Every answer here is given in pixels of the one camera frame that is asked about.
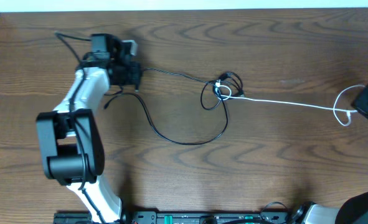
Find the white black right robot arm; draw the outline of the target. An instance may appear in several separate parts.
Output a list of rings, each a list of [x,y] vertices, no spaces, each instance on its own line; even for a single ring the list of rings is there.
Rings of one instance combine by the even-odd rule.
[[[351,106],[368,119],[368,84],[356,96]],[[307,202],[298,207],[288,223],[360,223],[368,224],[368,192],[347,200],[341,208],[325,207]]]

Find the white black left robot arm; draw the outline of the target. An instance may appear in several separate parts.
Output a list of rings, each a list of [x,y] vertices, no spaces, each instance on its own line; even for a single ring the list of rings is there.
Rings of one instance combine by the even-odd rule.
[[[44,174],[80,198],[92,223],[131,223],[103,175],[105,152],[95,113],[111,86],[139,87],[141,65],[132,61],[138,44],[111,34],[93,34],[88,41],[91,50],[74,55],[78,65],[65,98],[35,121]]]

